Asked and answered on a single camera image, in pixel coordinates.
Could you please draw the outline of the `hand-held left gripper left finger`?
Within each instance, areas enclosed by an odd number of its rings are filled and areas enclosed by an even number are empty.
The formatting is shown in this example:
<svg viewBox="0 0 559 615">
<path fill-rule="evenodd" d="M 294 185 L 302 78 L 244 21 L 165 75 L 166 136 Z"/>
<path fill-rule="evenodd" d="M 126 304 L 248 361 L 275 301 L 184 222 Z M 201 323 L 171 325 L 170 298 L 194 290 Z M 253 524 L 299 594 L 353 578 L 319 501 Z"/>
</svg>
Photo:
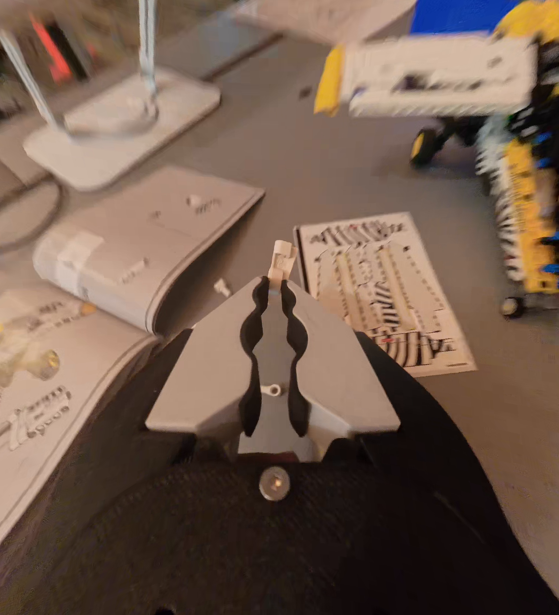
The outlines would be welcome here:
<svg viewBox="0 0 559 615">
<path fill-rule="evenodd" d="M 254 349 L 267 305 L 268 278 L 256 277 L 191 329 L 146 428 L 211 439 L 253 434 L 262 407 Z"/>
</svg>

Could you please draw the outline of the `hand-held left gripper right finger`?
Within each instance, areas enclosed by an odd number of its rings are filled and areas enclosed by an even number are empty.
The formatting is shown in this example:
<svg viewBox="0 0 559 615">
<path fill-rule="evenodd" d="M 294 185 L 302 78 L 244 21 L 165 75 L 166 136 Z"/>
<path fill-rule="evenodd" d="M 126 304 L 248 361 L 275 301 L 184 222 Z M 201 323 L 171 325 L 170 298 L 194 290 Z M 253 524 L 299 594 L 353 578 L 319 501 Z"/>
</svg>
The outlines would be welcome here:
<svg viewBox="0 0 559 615">
<path fill-rule="evenodd" d="M 316 452 L 337 439 L 396 432 L 401 424 L 356 332 L 291 281 L 281 284 L 286 339 L 294 351 L 291 425 Z"/>
</svg>

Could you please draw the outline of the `zebra sticker sheet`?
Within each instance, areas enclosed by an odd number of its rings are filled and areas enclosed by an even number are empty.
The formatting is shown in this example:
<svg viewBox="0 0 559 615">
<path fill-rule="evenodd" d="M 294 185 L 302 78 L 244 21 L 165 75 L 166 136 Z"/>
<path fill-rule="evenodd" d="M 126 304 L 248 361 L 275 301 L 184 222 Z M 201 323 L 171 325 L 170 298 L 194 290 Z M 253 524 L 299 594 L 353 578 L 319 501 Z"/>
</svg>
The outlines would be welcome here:
<svg viewBox="0 0 559 615">
<path fill-rule="evenodd" d="M 294 227 L 301 284 L 413 377 L 477 364 L 410 213 Z"/>
</svg>

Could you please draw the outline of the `white lego connector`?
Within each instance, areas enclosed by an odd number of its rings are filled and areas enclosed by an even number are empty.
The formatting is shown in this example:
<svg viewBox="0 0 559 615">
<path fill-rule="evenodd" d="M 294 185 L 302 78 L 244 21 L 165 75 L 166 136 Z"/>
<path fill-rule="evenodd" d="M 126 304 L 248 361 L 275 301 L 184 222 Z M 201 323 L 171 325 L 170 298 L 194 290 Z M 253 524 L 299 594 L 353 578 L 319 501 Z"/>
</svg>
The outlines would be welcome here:
<svg viewBox="0 0 559 615">
<path fill-rule="evenodd" d="M 298 254 L 297 248 L 287 241 L 277 240 L 273 247 L 271 265 L 268 270 L 269 294 L 277 295 L 284 281 L 290 278 L 294 262 Z"/>
</svg>

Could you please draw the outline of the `lego plane model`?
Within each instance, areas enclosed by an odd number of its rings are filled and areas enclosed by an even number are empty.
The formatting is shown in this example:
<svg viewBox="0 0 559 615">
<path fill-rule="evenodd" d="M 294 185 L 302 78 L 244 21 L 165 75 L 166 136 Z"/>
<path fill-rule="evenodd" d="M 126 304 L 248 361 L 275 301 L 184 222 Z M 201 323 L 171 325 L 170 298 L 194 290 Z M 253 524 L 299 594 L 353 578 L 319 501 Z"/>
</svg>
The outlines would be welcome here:
<svg viewBox="0 0 559 615">
<path fill-rule="evenodd" d="M 339 45 L 326 58 L 314 113 L 422 116 L 410 165 L 455 137 L 495 205 L 508 278 L 521 290 L 502 314 L 559 295 L 559 1 L 522 1 L 490 35 L 409 35 Z"/>
</svg>

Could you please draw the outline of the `lego instruction booklet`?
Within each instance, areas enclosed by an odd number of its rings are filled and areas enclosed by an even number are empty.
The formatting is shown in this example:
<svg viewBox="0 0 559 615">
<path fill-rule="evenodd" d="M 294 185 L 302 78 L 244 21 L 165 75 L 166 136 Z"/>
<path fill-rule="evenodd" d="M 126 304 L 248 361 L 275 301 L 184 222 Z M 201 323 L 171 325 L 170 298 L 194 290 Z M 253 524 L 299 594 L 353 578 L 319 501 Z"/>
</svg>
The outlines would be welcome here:
<svg viewBox="0 0 559 615">
<path fill-rule="evenodd" d="M 107 392 L 160 342 L 177 278 L 265 192 L 168 166 L 40 238 L 41 282 L 0 295 L 0 544 Z"/>
</svg>

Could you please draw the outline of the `white tablet stand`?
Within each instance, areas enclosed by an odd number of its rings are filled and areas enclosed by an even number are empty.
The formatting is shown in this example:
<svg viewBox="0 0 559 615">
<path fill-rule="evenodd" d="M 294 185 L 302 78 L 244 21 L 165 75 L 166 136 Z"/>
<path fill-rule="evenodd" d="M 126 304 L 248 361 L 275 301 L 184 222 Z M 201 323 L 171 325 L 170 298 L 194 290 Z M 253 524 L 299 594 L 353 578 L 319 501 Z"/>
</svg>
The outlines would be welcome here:
<svg viewBox="0 0 559 615">
<path fill-rule="evenodd" d="M 14 34 L 0 28 L 0 43 L 45 120 L 23 150 L 76 190 L 114 183 L 221 103 L 217 86 L 157 68 L 157 1 L 138 2 L 138 23 L 137 72 L 65 114 L 51 109 Z"/>
</svg>

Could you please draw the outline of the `orange plastic object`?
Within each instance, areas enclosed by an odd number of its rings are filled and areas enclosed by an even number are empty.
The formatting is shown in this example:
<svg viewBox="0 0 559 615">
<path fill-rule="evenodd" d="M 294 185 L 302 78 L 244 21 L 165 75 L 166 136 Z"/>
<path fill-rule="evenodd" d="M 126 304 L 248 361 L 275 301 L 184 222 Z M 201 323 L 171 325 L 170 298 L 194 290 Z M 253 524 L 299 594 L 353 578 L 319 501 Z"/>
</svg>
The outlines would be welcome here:
<svg viewBox="0 0 559 615">
<path fill-rule="evenodd" d="M 62 84 L 72 80 L 74 73 L 45 25 L 33 13 L 28 12 L 28 15 L 36 35 L 50 58 L 48 67 L 53 81 Z"/>
</svg>

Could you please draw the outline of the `white paper sheet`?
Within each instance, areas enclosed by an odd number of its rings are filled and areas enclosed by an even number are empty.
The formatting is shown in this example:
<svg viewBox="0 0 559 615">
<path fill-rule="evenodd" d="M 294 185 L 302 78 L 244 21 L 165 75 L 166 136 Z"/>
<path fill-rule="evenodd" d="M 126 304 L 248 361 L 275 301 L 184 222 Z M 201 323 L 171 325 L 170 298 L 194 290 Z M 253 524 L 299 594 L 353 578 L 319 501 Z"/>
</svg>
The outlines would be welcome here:
<svg viewBox="0 0 559 615">
<path fill-rule="evenodd" d="M 322 44 L 360 42 L 410 13 L 416 1 L 241 1 L 239 21 Z"/>
</svg>

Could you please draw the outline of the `blue plastic bin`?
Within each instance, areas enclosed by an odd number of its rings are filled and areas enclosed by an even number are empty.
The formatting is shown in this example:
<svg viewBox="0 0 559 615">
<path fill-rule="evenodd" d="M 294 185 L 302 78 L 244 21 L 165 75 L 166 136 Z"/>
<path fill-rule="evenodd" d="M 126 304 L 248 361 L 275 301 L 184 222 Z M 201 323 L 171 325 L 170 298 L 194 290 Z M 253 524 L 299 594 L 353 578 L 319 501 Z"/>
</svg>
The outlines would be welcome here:
<svg viewBox="0 0 559 615">
<path fill-rule="evenodd" d="M 491 34 L 520 1 L 417 1 L 412 35 Z"/>
</svg>

